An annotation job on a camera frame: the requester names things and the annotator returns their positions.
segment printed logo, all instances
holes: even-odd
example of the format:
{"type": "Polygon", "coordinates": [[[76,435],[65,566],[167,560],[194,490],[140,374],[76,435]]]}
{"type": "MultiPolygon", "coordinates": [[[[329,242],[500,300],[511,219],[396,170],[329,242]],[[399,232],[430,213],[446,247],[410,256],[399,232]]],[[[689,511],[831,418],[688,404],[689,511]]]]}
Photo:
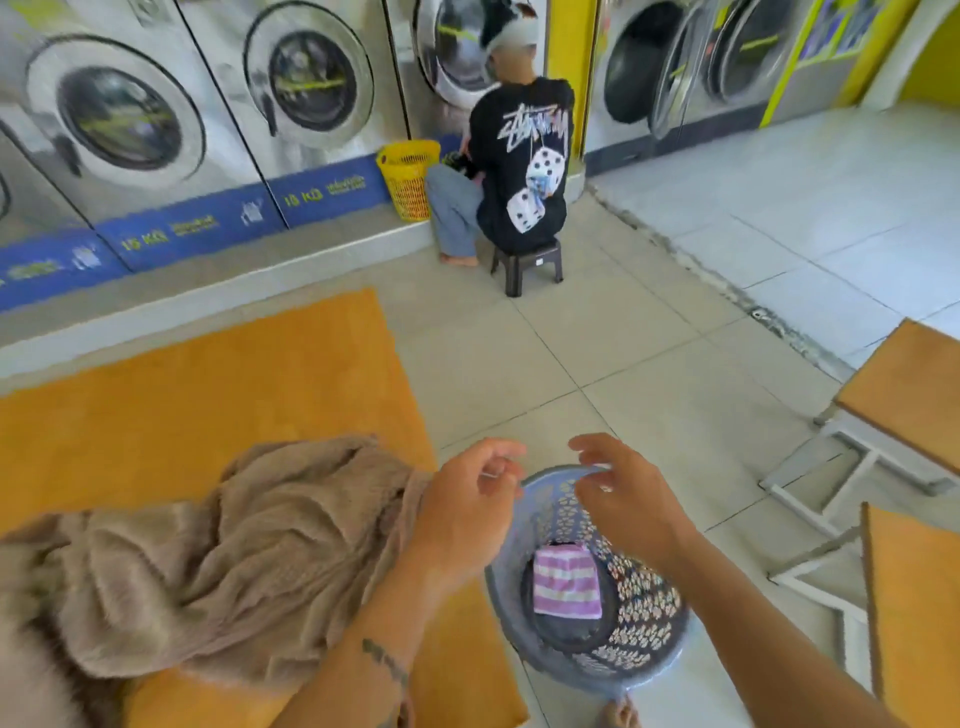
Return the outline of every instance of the printed logo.
{"type": "Polygon", "coordinates": [[[245,226],[253,223],[263,222],[263,213],[260,208],[263,206],[263,200],[257,200],[255,203],[244,203],[243,212],[240,213],[240,219],[245,226]]]}
{"type": "Polygon", "coordinates": [[[497,135],[507,140],[507,154],[510,154],[527,139],[542,141],[548,134],[554,133],[564,141],[564,150],[569,149],[569,114],[557,104],[546,107],[528,107],[520,104],[516,111],[503,115],[505,123],[497,135]]]}

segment tile floor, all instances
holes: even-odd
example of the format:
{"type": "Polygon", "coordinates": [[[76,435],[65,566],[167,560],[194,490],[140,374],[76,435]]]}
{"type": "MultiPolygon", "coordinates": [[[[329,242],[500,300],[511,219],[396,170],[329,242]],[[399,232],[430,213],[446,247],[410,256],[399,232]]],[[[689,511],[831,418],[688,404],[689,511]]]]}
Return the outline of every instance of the tile floor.
{"type": "MultiPolygon", "coordinates": [[[[822,539],[756,482],[811,434],[809,419],[839,383],[590,196],[571,206],[562,240],[566,281],[556,285],[551,271],[534,269],[519,300],[505,298],[502,272],[493,279],[484,269],[447,268],[423,251],[0,387],[33,385],[371,285],[441,462],[496,434],[526,442],[524,465],[535,472],[570,462],[571,436],[611,431],[660,465],[708,537],[834,654],[834,615],[764,577],[822,539]]],[[[837,445],[837,455],[791,491],[810,503],[823,498],[852,467],[846,449],[837,445]]],[[[960,526],[960,497],[933,501],[884,472],[868,480],[870,500],[960,526]]],[[[842,518],[854,516],[851,504],[842,518]]],[[[593,724],[596,698],[534,672],[507,649],[531,726],[593,724]]],[[[702,627],[678,663],[633,698],[644,728],[750,725],[702,627]]]]}
{"type": "Polygon", "coordinates": [[[960,114],[840,109],[594,178],[858,369],[903,317],[960,338],[960,114]]]}

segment black clothing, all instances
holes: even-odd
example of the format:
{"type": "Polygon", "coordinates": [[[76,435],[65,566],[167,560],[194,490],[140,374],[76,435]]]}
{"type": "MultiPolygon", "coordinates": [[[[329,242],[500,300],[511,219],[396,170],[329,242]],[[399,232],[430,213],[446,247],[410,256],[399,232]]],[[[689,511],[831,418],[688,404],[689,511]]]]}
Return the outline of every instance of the black clothing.
{"type": "Polygon", "coordinates": [[[486,174],[477,223],[507,253],[552,240],[566,221],[573,89],[562,79],[505,84],[470,115],[469,154],[486,174]]]}

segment black plastic stool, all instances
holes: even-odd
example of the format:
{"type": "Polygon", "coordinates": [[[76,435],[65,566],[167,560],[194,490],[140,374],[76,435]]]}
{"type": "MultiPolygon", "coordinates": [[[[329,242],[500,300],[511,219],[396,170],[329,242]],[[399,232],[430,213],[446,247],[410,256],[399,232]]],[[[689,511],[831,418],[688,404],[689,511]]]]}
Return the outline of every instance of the black plastic stool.
{"type": "Polygon", "coordinates": [[[557,283],[564,280],[564,262],[561,257],[560,241],[557,238],[530,253],[521,255],[504,253],[494,244],[491,276],[496,273],[501,261],[507,269],[507,295],[512,299],[518,299],[523,294],[523,271],[527,268],[533,268],[544,263],[553,263],[553,280],[557,283]]]}

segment hand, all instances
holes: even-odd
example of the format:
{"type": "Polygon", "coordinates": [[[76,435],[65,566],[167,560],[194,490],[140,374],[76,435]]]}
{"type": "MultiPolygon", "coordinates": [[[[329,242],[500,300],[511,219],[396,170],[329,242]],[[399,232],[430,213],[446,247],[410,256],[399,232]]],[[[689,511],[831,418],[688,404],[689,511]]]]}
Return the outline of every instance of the hand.
{"type": "Polygon", "coordinates": [[[657,466],[608,434],[570,440],[584,465],[610,465],[575,486],[577,499],[613,546],[669,576],[671,561],[697,535],[657,466]]]}
{"type": "Polygon", "coordinates": [[[446,463],[427,486],[404,557],[438,577],[442,591],[459,589],[489,564],[507,538],[526,446],[483,440],[446,463]]]}

